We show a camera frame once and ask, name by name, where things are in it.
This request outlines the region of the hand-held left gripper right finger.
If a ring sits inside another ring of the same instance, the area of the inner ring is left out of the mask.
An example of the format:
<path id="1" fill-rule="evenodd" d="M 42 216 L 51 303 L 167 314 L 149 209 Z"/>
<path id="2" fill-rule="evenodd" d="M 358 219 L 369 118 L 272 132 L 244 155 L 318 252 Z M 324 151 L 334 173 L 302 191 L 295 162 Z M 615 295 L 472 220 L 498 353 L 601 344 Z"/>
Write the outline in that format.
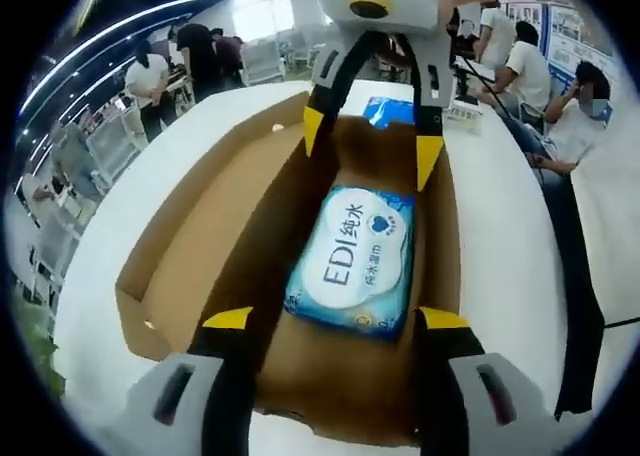
<path id="1" fill-rule="evenodd" d="M 455 313 L 416 309 L 416 431 L 422 455 L 546 455 L 540 389 L 487 353 Z"/>

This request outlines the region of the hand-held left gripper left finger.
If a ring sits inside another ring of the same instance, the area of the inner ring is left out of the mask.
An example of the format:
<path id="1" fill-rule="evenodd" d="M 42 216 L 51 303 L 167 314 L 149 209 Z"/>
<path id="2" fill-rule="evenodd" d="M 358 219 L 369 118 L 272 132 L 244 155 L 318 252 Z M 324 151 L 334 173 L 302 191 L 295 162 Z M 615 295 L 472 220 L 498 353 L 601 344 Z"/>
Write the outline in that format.
<path id="1" fill-rule="evenodd" d="M 258 371 L 251 306 L 217 313 L 184 353 L 130 390 L 122 437 L 135 455 L 247 455 Z"/>

